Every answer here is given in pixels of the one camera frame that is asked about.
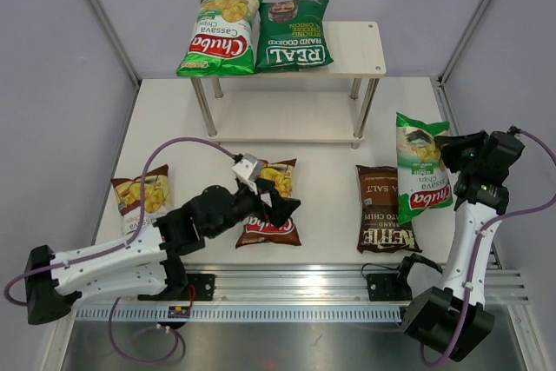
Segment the green Chuba cassava chips bag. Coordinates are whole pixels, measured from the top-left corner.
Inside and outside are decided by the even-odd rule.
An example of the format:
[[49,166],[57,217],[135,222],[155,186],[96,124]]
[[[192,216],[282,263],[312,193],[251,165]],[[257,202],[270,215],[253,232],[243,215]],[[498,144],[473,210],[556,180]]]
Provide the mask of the green Chuba cassava chips bag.
[[255,15],[263,0],[199,0],[179,77],[248,76],[255,70],[251,41]]

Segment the green REAL chips bag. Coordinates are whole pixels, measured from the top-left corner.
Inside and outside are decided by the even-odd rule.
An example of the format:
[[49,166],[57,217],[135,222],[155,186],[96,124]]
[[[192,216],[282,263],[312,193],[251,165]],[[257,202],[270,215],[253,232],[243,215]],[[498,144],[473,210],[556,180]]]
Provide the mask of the green REAL chips bag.
[[264,2],[255,72],[290,72],[327,66],[334,61],[323,18],[329,0]]

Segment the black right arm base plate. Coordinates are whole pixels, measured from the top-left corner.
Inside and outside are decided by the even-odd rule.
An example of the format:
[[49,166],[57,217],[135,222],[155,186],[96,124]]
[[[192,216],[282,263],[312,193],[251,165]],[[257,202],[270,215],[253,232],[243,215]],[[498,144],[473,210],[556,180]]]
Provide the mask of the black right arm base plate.
[[407,283],[408,270],[375,263],[361,266],[370,301],[411,301],[413,292]]

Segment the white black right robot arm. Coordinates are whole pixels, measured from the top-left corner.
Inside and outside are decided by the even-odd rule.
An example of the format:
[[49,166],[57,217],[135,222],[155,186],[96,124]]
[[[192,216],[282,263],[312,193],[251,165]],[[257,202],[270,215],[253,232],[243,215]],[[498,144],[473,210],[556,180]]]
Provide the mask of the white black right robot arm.
[[421,350],[439,353],[434,360],[423,360],[428,367],[462,361],[493,329],[484,286],[493,238],[509,203],[504,181],[525,148],[518,134],[512,127],[435,139],[446,167],[458,176],[447,264],[439,283],[418,296],[426,285],[419,270],[407,268],[394,277],[396,292],[413,298],[403,316],[403,333]]

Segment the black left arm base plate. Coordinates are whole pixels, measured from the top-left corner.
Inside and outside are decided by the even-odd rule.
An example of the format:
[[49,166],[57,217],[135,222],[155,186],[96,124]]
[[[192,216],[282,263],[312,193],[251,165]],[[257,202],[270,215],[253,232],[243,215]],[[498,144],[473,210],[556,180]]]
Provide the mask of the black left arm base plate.
[[170,281],[155,295],[138,295],[139,301],[212,301],[215,292],[213,274],[188,274]]

